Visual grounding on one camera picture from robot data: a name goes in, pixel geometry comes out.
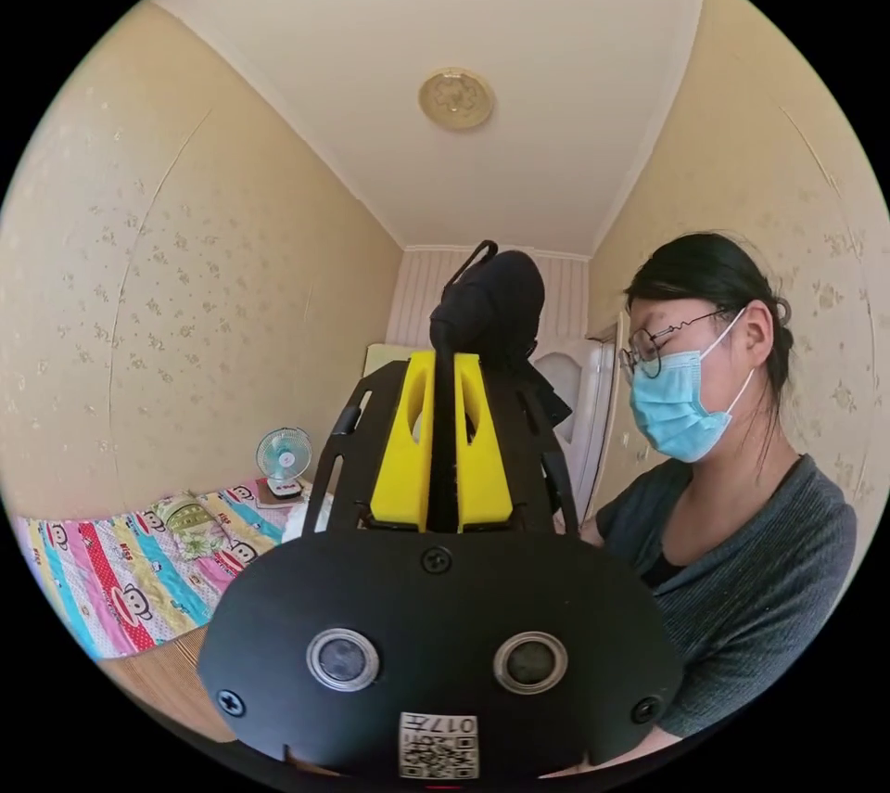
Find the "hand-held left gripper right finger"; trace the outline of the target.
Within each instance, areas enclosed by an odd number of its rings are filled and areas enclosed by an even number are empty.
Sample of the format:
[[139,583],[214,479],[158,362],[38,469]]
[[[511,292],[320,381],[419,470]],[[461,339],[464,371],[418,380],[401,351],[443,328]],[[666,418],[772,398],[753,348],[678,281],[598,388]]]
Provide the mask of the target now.
[[513,512],[479,358],[454,356],[455,475],[461,526],[502,525]]

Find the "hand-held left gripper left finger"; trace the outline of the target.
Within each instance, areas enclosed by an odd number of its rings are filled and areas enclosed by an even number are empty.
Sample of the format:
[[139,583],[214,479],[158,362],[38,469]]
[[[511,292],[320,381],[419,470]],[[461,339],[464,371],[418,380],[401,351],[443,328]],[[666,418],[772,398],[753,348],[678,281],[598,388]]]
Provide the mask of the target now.
[[403,365],[394,415],[370,511],[376,524],[425,524],[429,505],[435,353],[413,352]]

